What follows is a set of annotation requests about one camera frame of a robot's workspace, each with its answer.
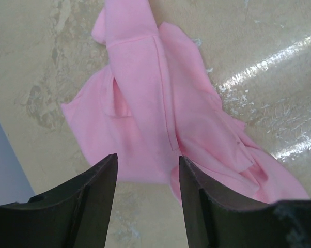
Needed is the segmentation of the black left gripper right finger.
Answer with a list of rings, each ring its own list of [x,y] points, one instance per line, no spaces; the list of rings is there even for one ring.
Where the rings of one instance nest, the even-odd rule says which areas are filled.
[[[311,247],[311,200],[253,200],[183,156],[179,182],[189,247]]]

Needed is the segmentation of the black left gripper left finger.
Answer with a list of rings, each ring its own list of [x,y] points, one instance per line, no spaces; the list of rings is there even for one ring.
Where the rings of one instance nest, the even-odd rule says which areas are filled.
[[[0,247],[104,247],[118,173],[111,154],[26,203],[0,206]]]

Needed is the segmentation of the pink garment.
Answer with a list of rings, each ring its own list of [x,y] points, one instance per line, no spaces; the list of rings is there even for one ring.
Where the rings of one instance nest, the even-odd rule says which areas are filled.
[[[179,157],[232,190],[264,203],[307,199],[299,181],[223,111],[195,43],[157,24],[148,1],[105,1],[92,37],[108,64],[62,111],[95,165],[118,155],[118,179],[169,184],[176,198]]]

